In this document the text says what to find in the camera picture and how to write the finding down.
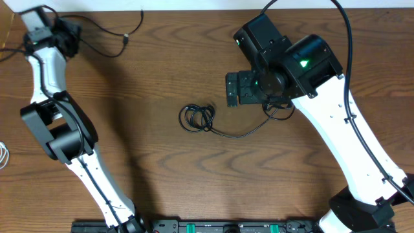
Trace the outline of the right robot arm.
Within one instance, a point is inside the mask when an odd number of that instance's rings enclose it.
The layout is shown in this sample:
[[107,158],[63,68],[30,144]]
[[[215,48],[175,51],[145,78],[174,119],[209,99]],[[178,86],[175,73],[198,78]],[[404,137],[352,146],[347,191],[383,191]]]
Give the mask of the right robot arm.
[[244,24],[234,40],[251,68],[226,75],[228,106],[296,108],[342,169],[347,186],[330,199],[317,229],[391,232],[393,207],[413,199],[413,176],[391,160],[375,137],[327,42],[311,34],[292,43],[266,14]]

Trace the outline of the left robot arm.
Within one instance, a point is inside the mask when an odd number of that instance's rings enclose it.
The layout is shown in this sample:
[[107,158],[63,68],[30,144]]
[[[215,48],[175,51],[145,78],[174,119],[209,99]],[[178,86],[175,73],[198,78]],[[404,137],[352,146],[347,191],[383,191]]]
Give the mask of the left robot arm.
[[67,91],[67,60],[78,53],[82,28],[60,16],[50,20],[45,9],[42,5],[20,12],[28,30],[23,46],[34,81],[21,118],[47,156],[66,165],[89,191],[102,211],[106,232],[152,232],[111,177],[93,123]]

